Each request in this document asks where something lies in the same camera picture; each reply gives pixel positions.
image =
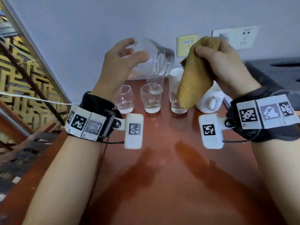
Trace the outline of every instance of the blue label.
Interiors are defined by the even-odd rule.
[[[183,42],[183,44],[189,44],[189,43],[192,43],[192,40]]]

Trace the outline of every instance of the clear glass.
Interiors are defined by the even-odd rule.
[[[177,89],[180,83],[180,80],[183,75],[183,68],[172,69],[169,76],[169,99],[171,103],[171,110],[176,114],[183,114],[187,112],[187,109],[180,107],[179,102],[177,101],[176,94]]]
[[[129,85],[123,85],[121,94],[116,98],[115,104],[121,114],[128,114],[133,111],[133,92]]]
[[[146,84],[141,87],[141,100],[146,112],[156,113],[160,110],[161,93],[159,84]]]
[[[174,64],[174,51],[159,45],[151,39],[137,37],[133,52],[147,50],[150,58],[133,68],[139,75],[169,75]]]
[[[163,92],[164,76],[147,75],[146,80],[148,84],[158,84],[161,88],[161,92]]]

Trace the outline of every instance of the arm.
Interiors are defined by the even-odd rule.
[[[226,41],[221,40],[220,51],[198,46],[195,52],[208,60],[217,83],[231,98],[261,86]],[[300,139],[252,143],[252,150],[280,212],[289,224],[300,224]]]
[[[130,71],[148,60],[147,52],[130,55],[134,39],[118,42],[105,54],[102,72],[92,94],[112,100]],[[68,136],[42,178],[23,225],[78,224],[87,204],[100,155],[101,144]]]

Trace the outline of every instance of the brown cloth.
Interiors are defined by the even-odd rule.
[[[214,83],[215,75],[209,63],[195,54],[195,48],[199,45],[219,50],[220,40],[208,36],[202,37],[192,45],[188,56],[180,63],[185,69],[177,90],[177,97],[180,106],[184,109],[191,109]]]

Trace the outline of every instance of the white mug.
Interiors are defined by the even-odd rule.
[[[224,92],[219,87],[217,82],[202,96],[202,98],[196,103],[198,110],[203,113],[213,113],[220,109],[223,99]]]

